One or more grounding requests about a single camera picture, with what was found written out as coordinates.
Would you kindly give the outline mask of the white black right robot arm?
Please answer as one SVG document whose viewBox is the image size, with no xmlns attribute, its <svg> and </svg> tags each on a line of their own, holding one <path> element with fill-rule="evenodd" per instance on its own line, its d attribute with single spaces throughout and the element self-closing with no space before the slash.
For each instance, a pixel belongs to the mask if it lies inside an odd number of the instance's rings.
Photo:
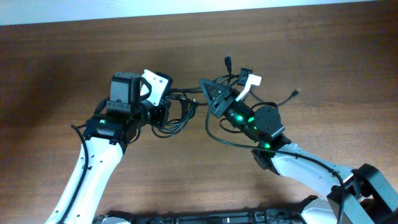
<svg viewBox="0 0 398 224">
<path fill-rule="evenodd" d="M 209 104 L 208 116 L 224 118 L 253 143 L 247 146 L 264 170 L 289 177 L 318 193 L 299 213 L 303 223 L 397 223 L 397 192 L 370 164 L 359 168 L 320 159 L 287 138 L 274 102 L 249 107 L 242 91 L 202 79 L 200 88 Z"/>
</svg>

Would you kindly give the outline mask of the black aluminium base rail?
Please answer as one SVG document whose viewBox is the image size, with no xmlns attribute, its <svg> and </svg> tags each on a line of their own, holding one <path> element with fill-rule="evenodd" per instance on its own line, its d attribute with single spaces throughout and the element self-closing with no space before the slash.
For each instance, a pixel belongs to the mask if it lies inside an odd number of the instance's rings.
<svg viewBox="0 0 398 224">
<path fill-rule="evenodd" d="M 301 216 L 304 207 L 317 199 L 311 195 L 288 207 L 244 208 L 242 210 L 213 211 L 203 213 L 168 213 L 137 215 L 129 212 L 111 210 L 104 215 L 94 217 L 94 224 L 130 223 L 130 224 L 266 224 L 266 223 L 305 223 Z"/>
</svg>

